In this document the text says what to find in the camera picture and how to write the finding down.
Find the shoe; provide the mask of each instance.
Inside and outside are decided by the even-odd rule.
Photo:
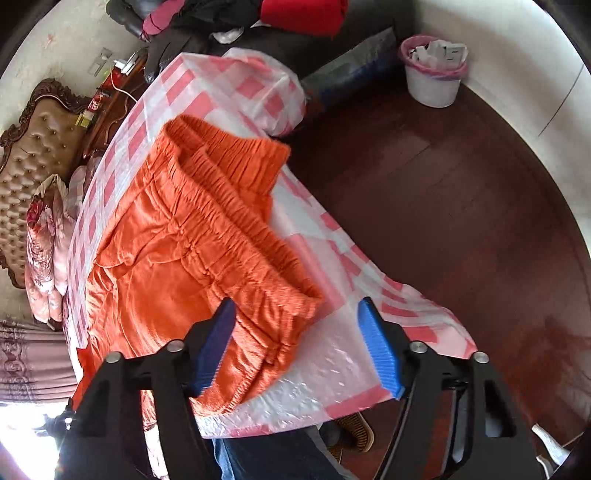
[[[333,447],[329,447],[329,452],[330,454],[335,457],[335,460],[337,461],[337,463],[340,463],[340,461],[343,459],[343,446],[340,444],[336,444]]]
[[[335,422],[343,430],[349,432],[356,440],[357,449],[361,453],[366,453],[374,445],[375,435],[369,423],[365,420],[361,413],[353,413]]]

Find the electrical outlet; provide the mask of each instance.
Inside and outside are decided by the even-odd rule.
[[[96,77],[112,55],[113,52],[111,52],[108,48],[103,48],[97,58],[92,61],[92,65],[90,65],[88,73]]]

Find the tufted sofa back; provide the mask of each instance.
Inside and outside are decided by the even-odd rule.
[[[24,287],[26,215],[33,194],[49,175],[69,179],[86,132],[76,126],[78,114],[57,95],[31,97],[31,102],[20,125],[13,125],[0,140],[5,149],[0,163],[0,263],[18,288]],[[83,102],[74,108],[81,109]]]

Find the blue gripper pad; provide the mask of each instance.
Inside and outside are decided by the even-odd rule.
[[[383,321],[370,299],[365,298],[359,302],[357,322],[378,372],[379,380],[382,387],[388,390],[396,400],[400,400],[404,394],[404,386],[401,383],[401,361],[384,336],[380,326]]]
[[[222,363],[236,323],[234,302],[230,299],[224,300],[212,320],[214,321],[212,330],[197,356],[196,372],[191,385],[195,396],[201,395],[203,390],[212,386],[213,379]]]

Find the person's leg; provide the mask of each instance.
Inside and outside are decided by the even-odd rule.
[[[213,446],[222,480],[355,480],[331,460],[316,427],[215,439]]]

